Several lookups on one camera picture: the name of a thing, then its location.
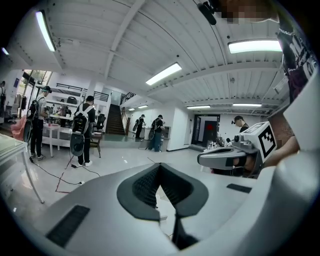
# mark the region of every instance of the brick wall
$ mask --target brick wall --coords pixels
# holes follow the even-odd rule
[[[281,146],[283,146],[287,142],[287,140],[294,135],[287,120],[284,117],[284,111],[285,109],[268,119],[271,124],[275,139],[277,140],[277,143],[278,141],[281,141]]]

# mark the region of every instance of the black rectangular strip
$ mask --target black rectangular strip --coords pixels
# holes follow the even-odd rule
[[[87,207],[74,206],[46,237],[58,246],[65,247],[89,211]]]
[[[240,191],[240,192],[244,192],[244,193],[247,193],[249,194],[250,191],[252,190],[251,187],[248,187],[248,186],[241,186],[241,185],[237,185],[237,184],[229,184],[228,186],[226,186],[228,189],[231,189],[231,190],[236,190],[236,191]]]

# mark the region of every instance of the pink chair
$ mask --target pink chair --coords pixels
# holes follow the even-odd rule
[[[18,123],[11,125],[11,132],[13,135],[13,138],[19,141],[24,140],[24,130],[25,130],[25,124],[27,121],[27,116],[24,115],[21,117]]]

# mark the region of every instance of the fluorescent light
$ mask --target fluorescent light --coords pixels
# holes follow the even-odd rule
[[[231,54],[257,52],[257,51],[273,51],[282,52],[278,40],[252,40],[228,43]]]
[[[45,40],[46,44],[49,47],[49,50],[51,52],[54,52],[56,49],[55,49],[55,46],[54,46],[54,44],[53,44],[53,42],[52,42],[52,40],[50,38],[50,35],[49,35],[49,32],[48,32],[48,28],[47,28],[47,24],[46,24],[46,21],[45,21],[44,13],[42,11],[37,11],[35,13],[35,16],[36,16],[36,19],[38,21],[41,33],[42,33],[42,35],[44,37],[44,40]]]
[[[210,106],[187,106],[186,108],[189,109],[189,110],[192,110],[192,109],[208,109],[208,108],[210,108]]]
[[[7,52],[7,50],[4,47],[2,47],[2,51],[5,55],[9,55],[9,52]]]
[[[171,74],[181,70],[181,66],[178,63],[175,63],[171,65],[170,67],[167,67],[165,70],[161,71],[160,73],[156,74],[152,78],[150,78],[146,83],[150,86],[152,86],[154,83],[160,81],[161,79],[166,78],[167,76],[170,76]]]
[[[254,103],[233,103],[234,107],[261,107],[262,104],[254,104]]]

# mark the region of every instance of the cap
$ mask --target cap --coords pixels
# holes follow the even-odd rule
[[[234,121],[236,121],[236,120],[243,120],[244,118],[241,116],[241,115],[237,115],[235,118],[234,118]]]
[[[52,93],[51,88],[50,88],[48,85],[46,85],[45,87],[43,87],[43,88],[42,88],[42,91],[46,91],[46,92]]]

